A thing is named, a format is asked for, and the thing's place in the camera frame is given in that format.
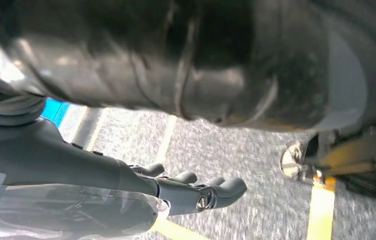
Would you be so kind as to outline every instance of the metal stand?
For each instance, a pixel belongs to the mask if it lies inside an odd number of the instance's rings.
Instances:
[[[347,189],[376,197],[376,123],[354,131],[321,132],[307,143],[290,142],[282,152],[284,175],[312,184],[334,176]]]

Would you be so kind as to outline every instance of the blue panel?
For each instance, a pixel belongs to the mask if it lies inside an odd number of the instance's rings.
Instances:
[[[42,116],[52,121],[57,127],[60,126],[63,118],[68,110],[69,103],[47,99]]]

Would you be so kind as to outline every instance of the plastic wrap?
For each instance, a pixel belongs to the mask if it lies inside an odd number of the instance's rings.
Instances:
[[[94,187],[0,185],[0,240],[104,240],[148,231],[166,218],[150,195]]]

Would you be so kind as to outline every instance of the screw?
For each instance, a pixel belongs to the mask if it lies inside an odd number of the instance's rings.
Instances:
[[[202,211],[205,209],[206,206],[207,206],[207,198],[204,195],[202,195],[198,198],[197,210]]]

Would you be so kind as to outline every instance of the yellow floor marking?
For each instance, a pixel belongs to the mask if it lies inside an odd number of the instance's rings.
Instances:
[[[170,140],[172,139],[173,130],[176,126],[177,117],[170,115],[167,119],[166,130],[164,130],[163,140],[161,141],[160,148],[158,149],[157,157],[155,158],[156,163],[163,164],[166,160],[167,149],[170,145]]]
[[[157,219],[151,230],[157,231],[172,240],[210,240],[166,219]]]
[[[98,119],[96,126],[95,126],[95,129],[94,129],[94,132],[92,133],[92,136],[89,140],[88,146],[86,147],[87,151],[91,151],[92,148],[94,147],[95,142],[98,139],[99,132],[101,131],[102,124],[104,123],[105,116],[107,116],[107,114],[106,114],[107,111],[108,111],[108,108],[104,108],[103,110],[101,110],[101,113],[99,115],[99,119]]]
[[[327,178],[325,185],[314,183],[311,193],[307,240],[332,239],[335,186],[336,180],[333,177]]]

